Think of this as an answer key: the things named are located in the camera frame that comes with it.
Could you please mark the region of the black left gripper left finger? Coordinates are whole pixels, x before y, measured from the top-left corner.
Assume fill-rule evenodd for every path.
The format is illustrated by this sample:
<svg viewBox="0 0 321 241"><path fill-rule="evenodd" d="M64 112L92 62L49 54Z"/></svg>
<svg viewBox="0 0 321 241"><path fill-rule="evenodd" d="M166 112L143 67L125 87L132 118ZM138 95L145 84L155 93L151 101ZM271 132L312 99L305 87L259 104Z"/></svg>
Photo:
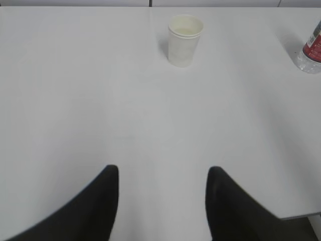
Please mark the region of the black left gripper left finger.
<svg viewBox="0 0 321 241"><path fill-rule="evenodd" d="M12 240L109 240L119 201L119 169L107 165L66 205Z"/></svg>

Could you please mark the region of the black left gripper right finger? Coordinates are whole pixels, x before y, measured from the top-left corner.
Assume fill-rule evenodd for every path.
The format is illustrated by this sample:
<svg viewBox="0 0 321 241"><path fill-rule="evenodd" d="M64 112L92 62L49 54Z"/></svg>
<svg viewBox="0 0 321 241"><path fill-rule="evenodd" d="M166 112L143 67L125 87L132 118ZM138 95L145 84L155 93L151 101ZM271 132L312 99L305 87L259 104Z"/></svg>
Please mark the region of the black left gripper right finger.
<svg viewBox="0 0 321 241"><path fill-rule="evenodd" d="M208 172L205 209L212 240L315 239L307 218L277 218L218 166Z"/></svg>

